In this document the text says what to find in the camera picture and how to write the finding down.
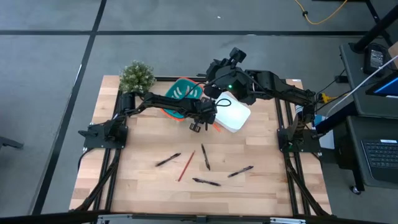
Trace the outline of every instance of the monitor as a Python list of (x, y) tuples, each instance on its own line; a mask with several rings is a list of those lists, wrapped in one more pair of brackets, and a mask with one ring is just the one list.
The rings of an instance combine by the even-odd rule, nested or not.
[(398, 72), (394, 72), (372, 86), (366, 94), (398, 98)]

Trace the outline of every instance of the red pencil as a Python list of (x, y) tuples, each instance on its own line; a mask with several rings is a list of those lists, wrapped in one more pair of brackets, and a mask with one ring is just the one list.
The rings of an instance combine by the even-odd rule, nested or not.
[(184, 167), (184, 170), (182, 171), (182, 173), (181, 173), (181, 175), (180, 175), (180, 178), (178, 178), (178, 181), (180, 181), (180, 180), (181, 180), (181, 178), (182, 178), (182, 175), (184, 175), (184, 173), (185, 173), (185, 170), (187, 169), (187, 167), (188, 167), (189, 163), (191, 162), (191, 159), (192, 159), (192, 157), (193, 157), (194, 153), (195, 153), (195, 150), (193, 151), (193, 153), (192, 153), (191, 157), (189, 157), (189, 160), (188, 160), (187, 164), (185, 165), (185, 167)]

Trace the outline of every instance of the cart wheel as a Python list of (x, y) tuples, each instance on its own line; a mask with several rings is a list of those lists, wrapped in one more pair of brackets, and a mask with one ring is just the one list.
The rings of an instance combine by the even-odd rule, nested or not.
[(351, 186), (351, 187), (349, 187), (349, 189), (351, 190), (352, 193), (354, 193), (356, 195), (361, 194), (361, 192), (356, 188), (356, 186)]

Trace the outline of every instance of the black pen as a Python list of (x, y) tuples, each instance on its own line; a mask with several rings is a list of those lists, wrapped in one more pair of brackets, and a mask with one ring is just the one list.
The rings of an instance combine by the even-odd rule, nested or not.
[(210, 170), (209, 160), (207, 159), (205, 147), (203, 146), (203, 144), (201, 145), (201, 150), (202, 150), (202, 152), (203, 152), (203, 155), (205, 156), (206, 167), (207, 167), (207, 169)]
[(172, 155), (172, 157), (170, 157), (170, 158), (168, 158), (166, 160), (163, 160), (162, 162), (156, 164), (156, 166), (161, 166), (161, 165), (165, 164), (166, 162), (178, 157), (179, 155), (181, 155), (181, 153), (176, 153), (176, 154)]
[(217, 184), (217, 183), (214, 183), (214, 182), (211, 182), (211, 181), (207, 181), (207, 180), (201, 180), (201, 179), (198, 179), (198, 178), (192, 178), (192, 179), (194, 181), (198, 182), (198, 183), (211, 184), (211, 185), (214, 185), (214, 186), (217, 186), (217, 187), (221, 186), (221, 184)]
[(233, 173), (233, 174), (228, 175), (228, 177), (233, 177), (233, 176), (238, 175), (238, 174), (240, 174), (240, 173), (242, 173), (242, 172), (244, 172), (244, 171), (247, 171), (247, 170), (249, 170), (249, 169), (252, 169), (253, 167), (254, 167), (254, 166), (248, 166), (248, 167), (243, 168), (243, 169), (241, 169), (241, 170), (239, 170), (239, 171), (237, 171), (237, 172), (235, 172), (235, 173)]

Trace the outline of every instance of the wooden table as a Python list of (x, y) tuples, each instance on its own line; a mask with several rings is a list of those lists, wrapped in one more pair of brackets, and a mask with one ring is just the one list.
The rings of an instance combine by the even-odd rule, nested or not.
[[(300, 80), (288, 83), (302, 87)], [(151, 89), (164, 95), (173, 82), (157, 82)], [(100, 123), (112, 117), (119, 78), (104, 76), (93, 115)], [(257, 100), (249, 106), (251, 115), (241, 130), (231, 133), (209, 127), (200, 133), (189, 130), (191, 119), (179, 122), (150, 108), (128, 119), (128, 140), (122, 150), (111, 211), (125, 213), (291, 216), (289, 190), (282, 153), (278, 149), (278, 128), (274, 100)], [(205, 166), (203, 143), (211, 165)], [(191, 153), (196, 153), (181, 182), (177, 179)], [(176, 152), (182, 155), (160, 166), (155, 164)], [(94, 149), (82, 160), (70, 208), (88, 196), (100, 176), (104, 149)], [(324, 210), (330, 205), (319, 161), (301, 153), (305, 182)], [(253, 165), (232, 178), (227, 175)], [(220, 183), (221, 187), (196, 183), (198, 177)], [(107, 186), (101, 206), (104, 207)], [(296, 186), (298, 207), (302, 201)]]

